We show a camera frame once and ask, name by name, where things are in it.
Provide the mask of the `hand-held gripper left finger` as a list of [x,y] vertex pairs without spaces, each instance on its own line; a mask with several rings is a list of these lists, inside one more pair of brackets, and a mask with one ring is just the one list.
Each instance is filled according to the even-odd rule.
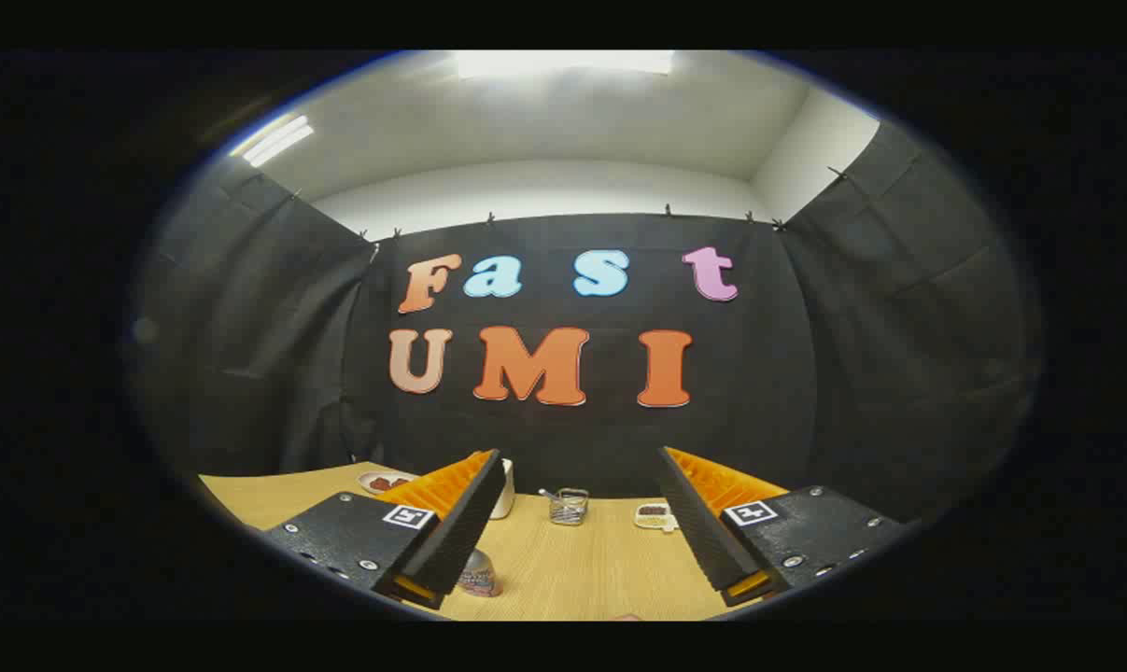
[[474,452],[376,497],[335,493],[261,539],[354,592],[438,609],[455,591],[504,485],[500,452]]

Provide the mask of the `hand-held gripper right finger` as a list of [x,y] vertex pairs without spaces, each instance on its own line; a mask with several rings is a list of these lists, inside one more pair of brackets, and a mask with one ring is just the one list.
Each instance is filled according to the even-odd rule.
[[895,543],[899,520],[827,486],[788,490],[677,448],[657,485],[687,549],[727,607],[805,590]]

